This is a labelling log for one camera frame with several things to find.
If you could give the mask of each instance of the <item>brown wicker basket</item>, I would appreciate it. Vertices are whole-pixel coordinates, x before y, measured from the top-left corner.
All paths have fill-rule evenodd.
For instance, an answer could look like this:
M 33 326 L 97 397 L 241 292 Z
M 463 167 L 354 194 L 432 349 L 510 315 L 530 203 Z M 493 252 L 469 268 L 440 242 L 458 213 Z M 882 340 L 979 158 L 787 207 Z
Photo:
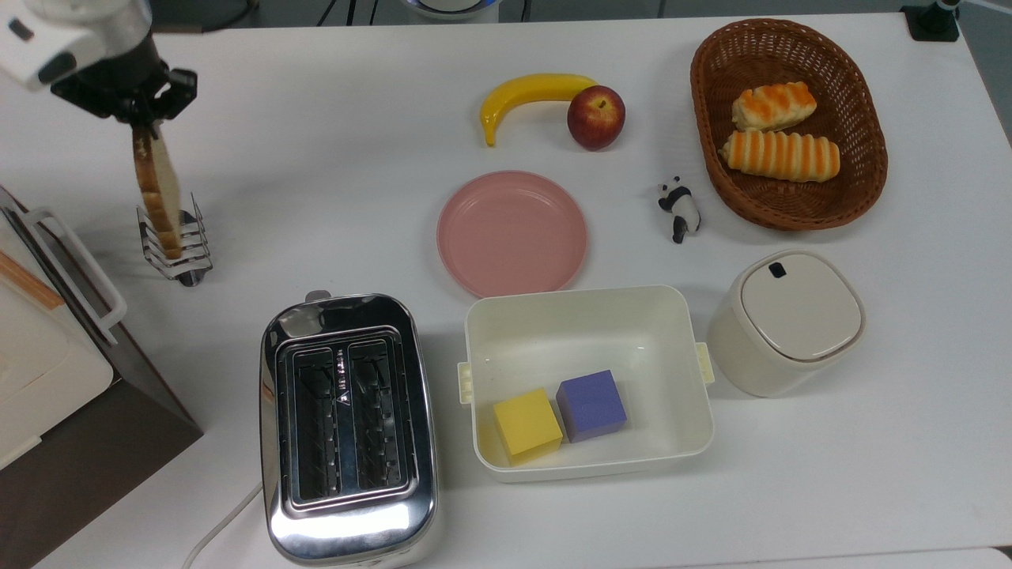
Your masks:
M 840 173 L 795 183 L 743 174 L 716 151 L 735 131 L 731 103 L 745 89 L 805 81 L 815 113 L 786 133 L 840 147 Z M 864 76 L 839 46 L 788 20 L 747 19 L 714 31 L 692 59 L 692 101 L 706 170 L 716 192 L 746 220 L 784 231 L 828 229 L 868 211 L 886 183 L 886 139 Z

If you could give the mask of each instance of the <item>yellow banana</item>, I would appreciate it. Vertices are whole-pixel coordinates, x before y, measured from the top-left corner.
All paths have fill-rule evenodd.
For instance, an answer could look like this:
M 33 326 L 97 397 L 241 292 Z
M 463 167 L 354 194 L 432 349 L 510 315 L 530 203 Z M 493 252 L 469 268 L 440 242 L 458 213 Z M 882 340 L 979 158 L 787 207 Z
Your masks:
M 535 73 L 499 85 L 482 103 L 479 118 L 485 130 L 485 144 L 496 145 L 496 128 L 510 109 L 533 101 L 569 101 L 597 81 L 569 73 Z

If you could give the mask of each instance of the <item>slice of bread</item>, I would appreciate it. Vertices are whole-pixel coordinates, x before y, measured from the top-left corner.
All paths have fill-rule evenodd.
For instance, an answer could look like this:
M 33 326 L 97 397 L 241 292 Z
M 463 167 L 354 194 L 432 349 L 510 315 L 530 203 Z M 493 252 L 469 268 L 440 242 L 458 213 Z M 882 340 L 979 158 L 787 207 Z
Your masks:
M 182 236 L 179 230 L 179 180 L 165 149 L 165 137 L 156 125 L 153 136 L 147 127 L 134 127 L 134 168 L 141 186 L 144 207 L 151 225 L 158 232 L 158 241 L 165 256 L 182 256 Z

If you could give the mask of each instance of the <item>toy panda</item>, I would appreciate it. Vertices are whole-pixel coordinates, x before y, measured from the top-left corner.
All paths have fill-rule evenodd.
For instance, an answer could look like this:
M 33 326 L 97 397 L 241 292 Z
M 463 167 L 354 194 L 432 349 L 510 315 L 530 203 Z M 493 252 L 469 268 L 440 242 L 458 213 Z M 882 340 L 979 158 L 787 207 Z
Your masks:
M 671 239 L 675 243 L 681 243 L 686 233 L 695 233 L 699 230 L 701 220 L 699 210 L 696 210 L 692 200 L 692 192 L 683 185 L 674 187 L 676 183 L 678 176 L 675 176 L 671 185 L 659 184 L 657 189 L 661 192 L 661 198 L 657 202 L 662 210 L 675 216 Z

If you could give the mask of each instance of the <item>apple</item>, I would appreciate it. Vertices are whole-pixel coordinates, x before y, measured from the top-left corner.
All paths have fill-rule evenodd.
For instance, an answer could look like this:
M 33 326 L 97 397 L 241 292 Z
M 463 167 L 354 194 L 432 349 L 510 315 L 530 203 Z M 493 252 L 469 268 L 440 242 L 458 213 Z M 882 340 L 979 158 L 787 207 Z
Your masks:
M 625 125 L 625 103 L 604 85 L 580 91 L 570 102 L 566 116 L 570 134 L 587 150 L 601 150 L 615 142 Z

